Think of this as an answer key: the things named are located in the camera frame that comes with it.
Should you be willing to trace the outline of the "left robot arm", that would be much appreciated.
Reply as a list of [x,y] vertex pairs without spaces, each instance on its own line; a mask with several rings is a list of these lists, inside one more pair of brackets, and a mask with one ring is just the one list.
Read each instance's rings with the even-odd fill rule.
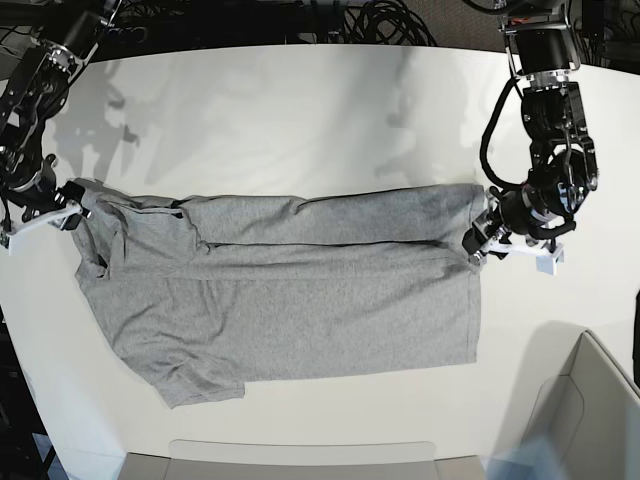
[[[532,255],[554,268],[563,256],[560,236],[576,228],[576,215],[599,186],[591,138],[578,83],[581,66],[565,1],[496,1],[469,7],[500,22],[510,77],[481,137],[480,166],[491,183],[486,209],[465,233],[462,246],[475,264],[487,257]],[[520,81],[520,116],[530,139],[526,178],[509,182],[489,162],[489,146],[510,93]]]

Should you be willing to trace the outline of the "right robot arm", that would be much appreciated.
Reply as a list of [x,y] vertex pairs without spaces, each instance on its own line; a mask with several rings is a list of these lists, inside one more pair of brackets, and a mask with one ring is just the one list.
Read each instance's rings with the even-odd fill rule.
[[1,95],[2,233],[13,227],[9,204],[23,210],[24,228],[42,220],[71,229],[87,214],[82,188],[59,188],[56,156],[44,155],[46,122],[64,106],[73,83],[86,69],[113,25],[119,1],[51,1],[45,5],[1,3],[3,27],[30,27],[33,44],[22,54]]

